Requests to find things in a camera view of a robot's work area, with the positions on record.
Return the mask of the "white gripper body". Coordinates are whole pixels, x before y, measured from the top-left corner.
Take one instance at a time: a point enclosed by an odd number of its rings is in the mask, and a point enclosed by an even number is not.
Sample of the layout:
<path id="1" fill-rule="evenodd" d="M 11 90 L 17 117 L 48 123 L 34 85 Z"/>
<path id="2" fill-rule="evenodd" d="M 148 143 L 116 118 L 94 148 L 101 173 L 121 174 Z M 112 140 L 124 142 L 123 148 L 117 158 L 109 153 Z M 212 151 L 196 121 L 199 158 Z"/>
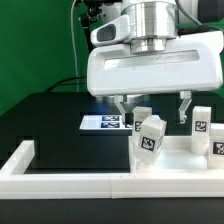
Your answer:
<path id="1" fill-rule="evenodd" d="M 87 88 L 94 96 L 208 91 L 223 84 L 220 31 L 169 40 L 159 53 L 133 55 L 126 44 L 98 47 L 88 60 Z"/>

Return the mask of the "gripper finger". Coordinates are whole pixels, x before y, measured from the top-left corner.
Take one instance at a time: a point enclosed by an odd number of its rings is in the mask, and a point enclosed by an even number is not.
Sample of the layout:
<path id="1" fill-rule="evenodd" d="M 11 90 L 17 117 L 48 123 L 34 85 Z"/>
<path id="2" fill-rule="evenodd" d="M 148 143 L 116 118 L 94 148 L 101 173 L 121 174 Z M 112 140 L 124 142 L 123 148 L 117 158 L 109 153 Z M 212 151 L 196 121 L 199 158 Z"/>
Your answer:
<path id="1" fill-rule="evenodd" d="M 124 102 L 125 102 L 125 97 L 123 95 L 114 96 L 114 103 L 122 116 L 122 123 L 124 125 L 132 125 L 133 113 L 125 109 L 125 107 L 123 106 Z"/>
<path id="2" fill-rule="evenodd" d="M 181 105 L 178 109 L 178 121 L 180 124 L 184 124 L 187 120 L 186 111 L 192 102 L 192 92 L 191 91 L 181 91 L 180 92 Z"/>

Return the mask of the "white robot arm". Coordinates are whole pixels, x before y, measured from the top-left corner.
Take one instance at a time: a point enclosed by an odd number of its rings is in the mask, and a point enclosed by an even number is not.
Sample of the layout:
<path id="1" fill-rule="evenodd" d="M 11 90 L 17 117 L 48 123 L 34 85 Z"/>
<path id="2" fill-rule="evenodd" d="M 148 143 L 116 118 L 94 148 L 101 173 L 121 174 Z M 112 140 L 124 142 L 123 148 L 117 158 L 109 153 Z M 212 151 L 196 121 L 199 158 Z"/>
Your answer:
<path id="1" fill-rule="evenodd" d="M 117 106 L 127 95 L 178 92 L 182 99 L 179 121 L 191 93 L 223 84 L 220 54 L 224 33 L 204 26 L 179 29 L 184 0 L 118 0 L 119 16 L 111 16 L 91 33 L 87 88 L 93 96 L 112 96 Z"/>

